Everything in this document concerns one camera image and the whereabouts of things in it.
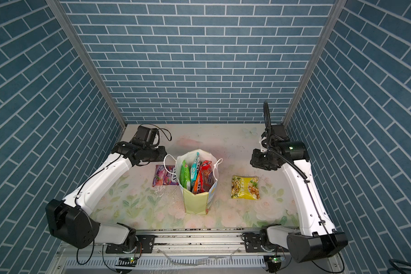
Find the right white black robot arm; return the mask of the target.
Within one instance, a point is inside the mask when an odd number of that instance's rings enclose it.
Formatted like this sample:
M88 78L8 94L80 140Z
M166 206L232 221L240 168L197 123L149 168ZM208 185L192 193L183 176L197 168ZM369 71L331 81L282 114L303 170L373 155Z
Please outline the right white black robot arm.
M270 148L256 148L250 163L257 169L281 171L291 186L298 210L298 228L271 224L261 229L260 240L266 250L282 247L301 263L333 257L348 245L346 234L336 229L324 208L303 142L278 142Z

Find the purple Fox's candy packet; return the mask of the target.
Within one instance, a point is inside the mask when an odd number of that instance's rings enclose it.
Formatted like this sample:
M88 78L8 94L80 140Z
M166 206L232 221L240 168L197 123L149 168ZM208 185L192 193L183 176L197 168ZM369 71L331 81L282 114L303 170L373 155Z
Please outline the purple Fox's candy packet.
M153 187L157 186L176 186L178 179L175 174L174 165L156 165L155 175L153 179Z

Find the floral paper gift bag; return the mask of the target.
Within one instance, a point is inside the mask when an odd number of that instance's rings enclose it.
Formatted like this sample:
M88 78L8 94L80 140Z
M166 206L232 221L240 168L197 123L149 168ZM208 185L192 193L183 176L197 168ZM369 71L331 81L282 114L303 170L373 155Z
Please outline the floral paper gift bag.
M209 190L209 192L203 192L203 193L195 195L192 192L192 187L194 184L191 183L191 189L189 191L180 185L180 168L184 160L186 160L187 164L191 168L196 152L199 152L200 154L200 164L202 164L204 161L212 162L214 184ZM190 151L182 156L178 156L175 159L175 174L178 179L179 187L181 189L181 193L184 199L184 206L185 206L187 213L206 214L208 212L208 210L210 209L212 200L213 200L215 189L218 185L218 178L219 178L218 165L221 162L222 162L221 159L217 160L212 154L210 154L209 152L203 151L201 149Z

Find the yellow green snack packet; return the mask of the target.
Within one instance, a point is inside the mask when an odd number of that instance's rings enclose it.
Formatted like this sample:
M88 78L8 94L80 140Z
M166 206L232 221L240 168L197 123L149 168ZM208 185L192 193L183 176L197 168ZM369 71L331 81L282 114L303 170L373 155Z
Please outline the yellow green snack packet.
M241 177L234 175L232 177L231 198L259 200L259 178L258 177Z

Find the teal snack packet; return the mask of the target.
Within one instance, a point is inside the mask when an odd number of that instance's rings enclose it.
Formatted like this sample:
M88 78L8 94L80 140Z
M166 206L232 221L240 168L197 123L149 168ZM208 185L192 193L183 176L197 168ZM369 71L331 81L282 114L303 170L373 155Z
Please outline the teal snack packet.
M191 170L190 170L190 179L191 179L192 184L196 182L199 167L200 167L200 154L199 152L196 152L195 158L191 166Z

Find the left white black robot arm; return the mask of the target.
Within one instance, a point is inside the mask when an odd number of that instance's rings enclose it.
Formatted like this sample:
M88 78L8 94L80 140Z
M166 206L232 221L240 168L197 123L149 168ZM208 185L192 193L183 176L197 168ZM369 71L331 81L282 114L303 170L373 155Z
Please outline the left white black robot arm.
M154 124L141 124L128 142L118 142L107 159L75 191L46 206L50 235L83 249L90 244L113 244L123 253L137 250L136 230L125 224L102 224L90 215L102 196L134 166L163 162L167 153L160 135L168 141L172 135Z

